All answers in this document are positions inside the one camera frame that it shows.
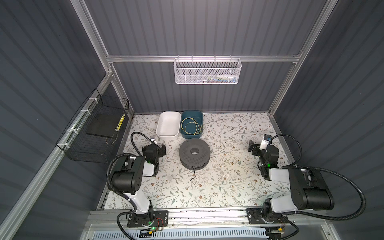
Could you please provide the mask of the white plastic tray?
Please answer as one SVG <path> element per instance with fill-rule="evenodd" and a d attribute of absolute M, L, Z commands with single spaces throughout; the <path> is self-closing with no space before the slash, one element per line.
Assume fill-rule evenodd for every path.
<path fill-rule="evenodd" d="M 163 112 L 160 114 L 156 135 L 164 141 L 173 141 L 180 133 L 181 113 Z"/>

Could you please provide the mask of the dark grey cable spool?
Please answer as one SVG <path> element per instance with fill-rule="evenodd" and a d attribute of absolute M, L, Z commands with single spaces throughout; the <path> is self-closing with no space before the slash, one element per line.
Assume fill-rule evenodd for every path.
<path fill-rule="evenodd" d="M 211 156 L 210 146 L 201 139 L 188 139 L 179 148 L 181 164 L 188 170 L 205 168 Z"/>

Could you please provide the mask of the teal plastic tray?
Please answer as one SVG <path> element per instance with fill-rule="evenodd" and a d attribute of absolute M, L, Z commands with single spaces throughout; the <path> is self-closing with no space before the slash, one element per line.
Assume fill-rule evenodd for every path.
<path fill-rule="evenodd" d="M 199 139 L 203 133 L 203 113 L 196 110 L 184 111 L 180 133 L 184 139 Z"/>

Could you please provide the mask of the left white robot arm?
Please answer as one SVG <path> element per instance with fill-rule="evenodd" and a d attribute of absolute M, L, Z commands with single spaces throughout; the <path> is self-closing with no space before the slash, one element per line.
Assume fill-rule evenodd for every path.
<path fill-rule="evenodd" d="M 132 210 L 123 213 L 128 228 L 145 228 L 149 233 L 161 231 L 168 224 L 168 211 L 155 211 L 141 185 L 145 177 L 156 177 L 159 160 L 166 155 L 166 146 L 158 145 L 156 137 L 133 132 L 131 143 L 137 154 L 117 155 L 107 170 L 110 191 L 128 201 Z"/>

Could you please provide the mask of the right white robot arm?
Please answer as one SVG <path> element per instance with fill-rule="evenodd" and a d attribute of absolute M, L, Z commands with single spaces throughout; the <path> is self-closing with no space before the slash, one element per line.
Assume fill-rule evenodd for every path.
<path fill-rule="evenodd" d="M 248 152 L 259 158 L 257 167 L 262 178 L 270 182 L 289 184 L 289 194 L 278 198 L 265 199 L 261 207 L 247 208 L 247 218 L 251 225 L 257 224 L 295 224 L 288 219 L 290 215 L 303 215 L 329 221 L 348 221 L 363 214 L 367 199 L 363 191 L 349 178 L 332 170 L 320 167 L 300 167 L 298 161 L 278 167 L 280 150 L 273 145 L 279 135 L 264 135 L 259 144 L 249 141 Z M 335 206 L 335 200 L 323 173 L 338 177 L 352 186 L 360 197 L 360 206 L 346 216 L 325 216 L 316 211 L 329 211 Z"/>

